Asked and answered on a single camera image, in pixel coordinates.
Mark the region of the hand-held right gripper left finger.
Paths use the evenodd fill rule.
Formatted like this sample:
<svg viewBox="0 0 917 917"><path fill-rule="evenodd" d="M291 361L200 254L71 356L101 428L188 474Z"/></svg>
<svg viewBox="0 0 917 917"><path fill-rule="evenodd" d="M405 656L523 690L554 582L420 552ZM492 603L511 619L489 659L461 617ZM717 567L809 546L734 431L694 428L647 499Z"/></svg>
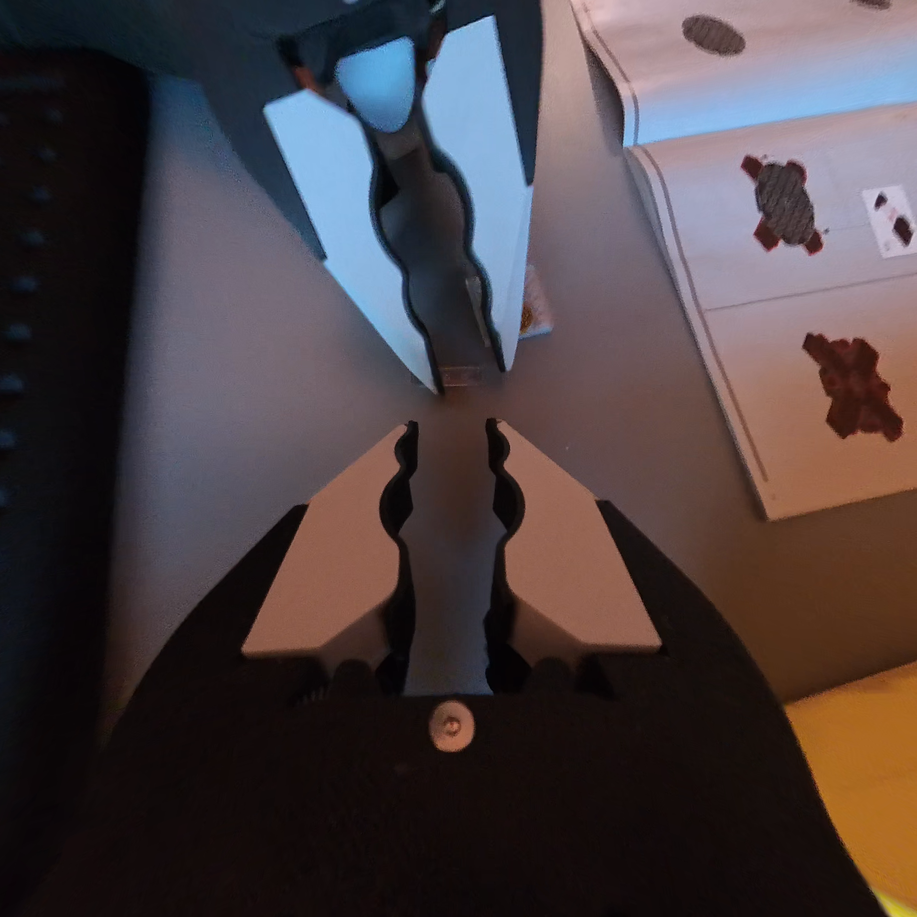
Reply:
<svg viewBox="0 0 917 917"><path fill-rule="evenodd" d="M309 659L331 677L369 668L405 689L416 595L401 532L414 505L419 425L397 425L306 504L242 645L247 659Z"/></svg>

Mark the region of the instruction booklet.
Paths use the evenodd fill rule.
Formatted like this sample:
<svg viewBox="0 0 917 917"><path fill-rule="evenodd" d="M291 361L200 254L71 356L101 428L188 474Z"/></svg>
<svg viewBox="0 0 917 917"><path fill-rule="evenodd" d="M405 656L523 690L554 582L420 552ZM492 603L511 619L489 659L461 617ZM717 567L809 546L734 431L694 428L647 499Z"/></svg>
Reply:
<svg viewBox="0 0 917 917"><path fill-rule="evenodd" d="M915 490L915 2L572 2L769 520Z"/></svg>

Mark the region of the yellow plastic parts bin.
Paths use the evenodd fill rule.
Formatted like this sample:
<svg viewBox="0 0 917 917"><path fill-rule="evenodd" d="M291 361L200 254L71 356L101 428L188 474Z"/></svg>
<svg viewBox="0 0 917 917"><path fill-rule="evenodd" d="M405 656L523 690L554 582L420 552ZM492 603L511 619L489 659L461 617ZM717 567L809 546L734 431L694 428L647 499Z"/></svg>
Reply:
<svg viewBox="0 0 917 917"><path fill-rule="evenodd" d="M916 664L788 704L822 801L888 915L916 914Z"/></svg>

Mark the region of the grey desk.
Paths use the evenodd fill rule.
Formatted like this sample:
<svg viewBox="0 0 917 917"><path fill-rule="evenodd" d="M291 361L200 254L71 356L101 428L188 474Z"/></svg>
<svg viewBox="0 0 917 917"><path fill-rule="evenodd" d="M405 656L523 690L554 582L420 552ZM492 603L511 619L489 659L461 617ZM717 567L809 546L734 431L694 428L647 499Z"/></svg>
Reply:
<svg viewBox="0 0 917 917"><path fill-rule="evenodd" d="M458 201L419 159L385 212L443 397L403 364L242 168L199 87L154 83L104 717L175 627L295 504L419 422L408 694L487 693L482 618L502 532L485 421L612 501L713 601L783 701L915 660L915 493L765 522L567 2L544 2L532 243L555 327L502 375L464 299Z"/></svg>

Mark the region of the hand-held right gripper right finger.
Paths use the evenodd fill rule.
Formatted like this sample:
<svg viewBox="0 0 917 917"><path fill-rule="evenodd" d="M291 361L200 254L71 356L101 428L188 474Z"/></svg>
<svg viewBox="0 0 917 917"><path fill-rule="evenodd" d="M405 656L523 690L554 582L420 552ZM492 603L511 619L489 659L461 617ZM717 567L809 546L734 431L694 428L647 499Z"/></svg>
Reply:
<svg viewBox="0 0 917 917"><path fill-rule="evenodd" d="M655 655L661 638L595 494L506 421L486 421L492 510L504 533L486 613L486 680L520 692L536 666Z"/></svg>

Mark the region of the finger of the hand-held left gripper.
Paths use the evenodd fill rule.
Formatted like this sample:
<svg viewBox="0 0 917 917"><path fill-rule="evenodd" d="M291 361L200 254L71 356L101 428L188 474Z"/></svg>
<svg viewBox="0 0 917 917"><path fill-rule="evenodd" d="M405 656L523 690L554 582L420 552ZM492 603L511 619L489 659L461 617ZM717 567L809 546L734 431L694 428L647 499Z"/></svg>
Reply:
<svg viewBox="0 0 917 917"><path fill-rule="evenodd" d="M441 394L437 361L411 304L405 268L379 227L379 164L361 121L310 89L269 102L263 112L327 271L419 383Z"/></svg>
<svg viewBox="0 0 917 917"><path fill-rule="evenodd" d="M447 32L421 96L431 152L462 193L465 248L480 277L480 310L502 373L522 325L533 185L525 175L498 20Z"/></svg>

